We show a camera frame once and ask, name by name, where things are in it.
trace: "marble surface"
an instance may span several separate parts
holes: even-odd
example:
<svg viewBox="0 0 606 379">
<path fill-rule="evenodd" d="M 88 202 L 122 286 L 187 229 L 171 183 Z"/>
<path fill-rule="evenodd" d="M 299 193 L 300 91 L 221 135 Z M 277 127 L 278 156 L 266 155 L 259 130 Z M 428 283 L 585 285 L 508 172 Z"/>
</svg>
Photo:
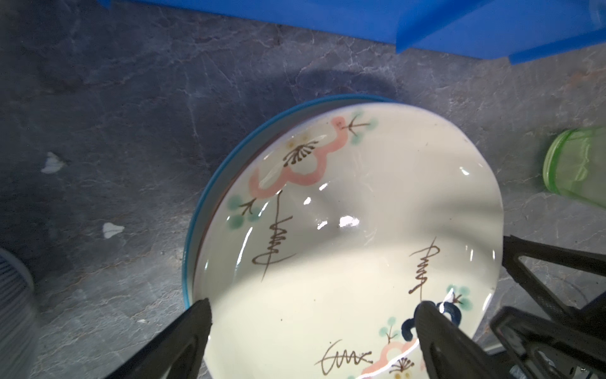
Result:
<svg viewBox="0 0 606 379">
<path fill-rule="evenodd" d="M 559 132 L 606 121 L 604 45 L 512 67 L 92 0 L 5 0 L 0 42 L 0 245 L 36 281 L 32 378 L 102 378 L 174 320 L 185 233 L 210 175 L 263 121 L 320 96 L 372 93 L 446 117 L 494 170 L 505 234 L 604 245 L 606 212 L 547 193 L 541 178 Z M 41 172 L 48 152 L 65 163 L 57 172 Z M 106 223 L 124 230 L 104 238 Z M 606 288 L 529 265 L 571 305 Z M 506 304 L 540 314 L 503 270 L 488 316 Z M 476 339 L 490 343 L 485 325 Z"/>
</svg>

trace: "white ceramic bowl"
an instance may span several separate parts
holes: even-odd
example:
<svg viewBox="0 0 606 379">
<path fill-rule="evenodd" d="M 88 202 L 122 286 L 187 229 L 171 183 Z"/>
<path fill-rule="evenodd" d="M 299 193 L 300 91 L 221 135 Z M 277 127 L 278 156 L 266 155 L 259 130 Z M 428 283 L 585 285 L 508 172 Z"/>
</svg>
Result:
<svg viewBox="0 0 606 379">
<path fill-rule="evenodd" d="M 309 119 L 241 172 L 202 240 L 210 373 L 427 377 L 407 320 L 430 300 L 472 335 L 502 230 L 496 179 L 447 120 L 395 103 Z"/>
</svg>

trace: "bowl rim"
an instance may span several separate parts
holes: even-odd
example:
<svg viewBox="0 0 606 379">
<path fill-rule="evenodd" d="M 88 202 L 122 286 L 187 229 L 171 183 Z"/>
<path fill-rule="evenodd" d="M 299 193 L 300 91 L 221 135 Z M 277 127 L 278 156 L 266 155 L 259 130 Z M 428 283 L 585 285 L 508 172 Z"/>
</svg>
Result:
<svg viewBox="0 0 606 379">
<path fill-rule="evenodd" d="M 217 182 L 217 179 L 219 178 L 219 176 L 221 175 L 221 173 L 223 172 L 225 167 L 232 161 L 232 159 L 236 156 L 236 154 L 240 150 L 242 150 L 242 148 L 244 146 L 246 146 L 251 140 L 253 140 L 255 137 L 257 137 L 257 135 L 259 133 L 261 133 L 263 130 L 265 130 L 267 127 L 269 127 L 273 123 L 279 121 L 280 119 L 282 119 L 288 115 L 291 115 L 294 112 L 298 112 L 302 109 L 305 109 L 307 107 L 314 106 L 317 104 L 322 104 L 323 102 L 330 102 L 330 101 L 336 101 L 336 100 L 348 100 L 348 99 L 363 99 L 363 100 L 375 100 L 377 102 L 397 102 L 397 103 L 399 103 L 399 101 L 395 101 L 393 99 L 386 98 L 384 96 L 368 95 L 365 93 L 348 93 L 348 94 L 343 94 L 343 95 L 331 95 L 331 96 L 325 96 L 325 97 L 319 98 L 319 99 L 309 100 L 309 101 L 303 102 L 301 104 L 298 104 L 292 108 L 289 108 L 289 109 L 279 113 L 278 115 L 270 118 L 263 124 L 261 124 L 259 127 L 254 129 L 251 133 L 249 133 L 227 155 L 227 157 L 225 157 L 223 162 L 221 162 L 219 167 L 215 170 L 215 172 L 212 174 L 212 176 L 208 180 L 208 183 L 206 184 L 206 186 L 204 186 L 204 190 L 202 191 L 202 194 L 200 195 L 198 204 L 196 205 L 196 208 L 191 215 L 190 225 L 189 225 L 189 228 L 187 231 L 187 236 L 185 237 L 185 246 L 184 246 L 184 250 L 183 250 L 183 258 L 181 261 L 181 287 L 182 287 L 182 291 L 183 291 L 183 300 L 185 303 L 185 309 L 188 309 L 191 306 L 190 301 L 189 301 L 189 292 L 187 289 L 187 284 L 188 284 L 188 279 L 189 279 L 188 273 L 187 273 L 187 261 L 188 261 L 188 259 L 191 258 L 191 255 L 189 254 L 189 250 L 191 247 L 191 239 L 193 236 L 193 231 L 194 231 L 195 225 L 198 221 L 198 215 L 200 214 L 202 206 L 207 200 L 208 193 L 209 193 L 210 189 Z"/>
</svg>

